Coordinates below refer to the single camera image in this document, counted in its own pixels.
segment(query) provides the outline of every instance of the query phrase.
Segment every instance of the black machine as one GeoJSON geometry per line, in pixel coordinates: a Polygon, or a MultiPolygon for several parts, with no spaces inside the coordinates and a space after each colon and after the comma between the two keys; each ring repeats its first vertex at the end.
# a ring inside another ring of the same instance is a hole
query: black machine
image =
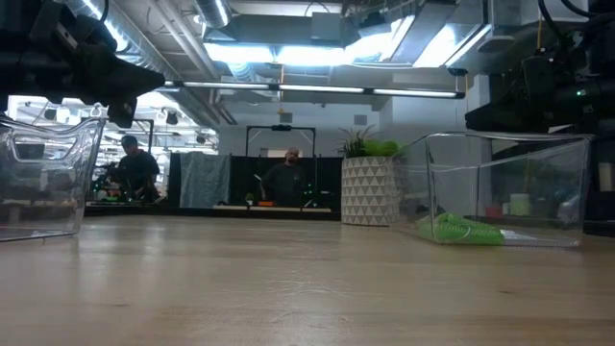
{"type": "Polygon", "coordinates": [[[575,133],[598,134],[600,121],[615,117],[615,2],[599,0],[585,12],[569,0],[561,1],[589,19],[562,33],[545,1],[538,0],[556,45],[513,69],[499,100],[466,114],[468,129],[546,133],[551,127],[573,125],[575,133]]]}
{"type": "Polygon", "coordinates": [[[136,97],[164,76],[115,56],[117,42],[100,19],[75,16],[52,0],[0,0],[0,113],[9,95],[64,97],[109,106],[110,121],[130,128],[136,97]]]}

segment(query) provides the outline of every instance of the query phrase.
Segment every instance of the plant pot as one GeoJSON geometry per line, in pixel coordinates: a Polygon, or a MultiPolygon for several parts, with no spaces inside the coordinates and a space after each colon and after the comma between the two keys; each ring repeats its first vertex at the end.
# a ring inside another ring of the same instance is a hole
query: plant pot
{"type": "Polygon", "coordinates": [[[366,157],[342,162],[342,222],[388,226],[390,158],[366,157]]]}

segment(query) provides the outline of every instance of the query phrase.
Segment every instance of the wooden table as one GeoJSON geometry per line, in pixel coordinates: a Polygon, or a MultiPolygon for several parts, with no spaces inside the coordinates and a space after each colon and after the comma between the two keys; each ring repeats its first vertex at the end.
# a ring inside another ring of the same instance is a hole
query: wooden table
{"type": "Polygon", "coordinates": [[[615,241],[441,246],[385,228],[87,218],[0,244],[5,345],[613,345],[615,241]]]}

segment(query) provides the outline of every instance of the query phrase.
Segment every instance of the man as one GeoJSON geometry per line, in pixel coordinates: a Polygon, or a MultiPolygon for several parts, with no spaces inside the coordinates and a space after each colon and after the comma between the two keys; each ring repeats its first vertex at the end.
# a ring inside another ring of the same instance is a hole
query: man
{"type": "Polygon", "coordinates": [[[285,162],[271,168],[260,182],[262,198],[267,199],[266,191],[274,192],[276,206],[300,207],[306,181],[304,170],[297,165],[299,150],[290,148],[286,152],[285,162]]]}
{"type": "Polygon", "coordinates": [[[128,184],[127,189],[133,193],[132,197],[153,202],[158,198],[158,191],[154,186],[156,176],[160,169],[156,159],[138,148],[138,141],[134,136],[122,137],[122,148],[126,156],[117,166],[122,174],[122,184],[128,184]]]}

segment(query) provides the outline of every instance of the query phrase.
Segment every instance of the clear acrylic box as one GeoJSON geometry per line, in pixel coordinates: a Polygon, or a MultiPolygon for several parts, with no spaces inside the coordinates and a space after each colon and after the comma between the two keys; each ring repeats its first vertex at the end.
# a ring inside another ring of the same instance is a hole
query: clear acrylic box
{"type": "Polygon", "coordinates": [[[0,241],[79,232],[103,126],[57,132],[0,116],[0,241]]]}
{"type": "Polygon", "coordinates": [[[578,246],[591,139],[424,136],[393,158],[390,225],[441,244],[578,246]]]}

